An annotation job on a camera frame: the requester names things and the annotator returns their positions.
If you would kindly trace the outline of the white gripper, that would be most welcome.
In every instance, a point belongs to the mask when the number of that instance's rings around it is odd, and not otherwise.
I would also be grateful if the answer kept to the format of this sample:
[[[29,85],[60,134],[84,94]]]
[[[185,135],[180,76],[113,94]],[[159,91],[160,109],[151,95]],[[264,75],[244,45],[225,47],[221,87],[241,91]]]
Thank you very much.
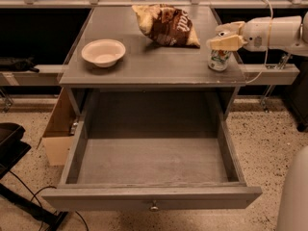
[[[237,51],[244,46],[250,52],[264,52],[267,49],[279,49],[285,52],[301,52],[302,18],[287,17],[258,17],[244,21],[220,24],[216,33],[236,33],[226,37],[214,37],[207,41],[212,50]]]

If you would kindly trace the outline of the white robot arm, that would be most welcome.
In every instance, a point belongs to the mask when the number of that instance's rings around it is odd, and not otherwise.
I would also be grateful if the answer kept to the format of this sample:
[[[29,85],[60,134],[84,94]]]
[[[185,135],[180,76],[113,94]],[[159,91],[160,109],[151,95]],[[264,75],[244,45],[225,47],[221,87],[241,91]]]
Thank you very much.
[[[209,67],[215,71],[223,71],[227,54],[241,48],[250,52],[278,49],[307,57],[307,18],[268,16],[220,24],[207,46],[213,53]],[[276,231],[308,231],[308,147],[297,152],[287,172]]]

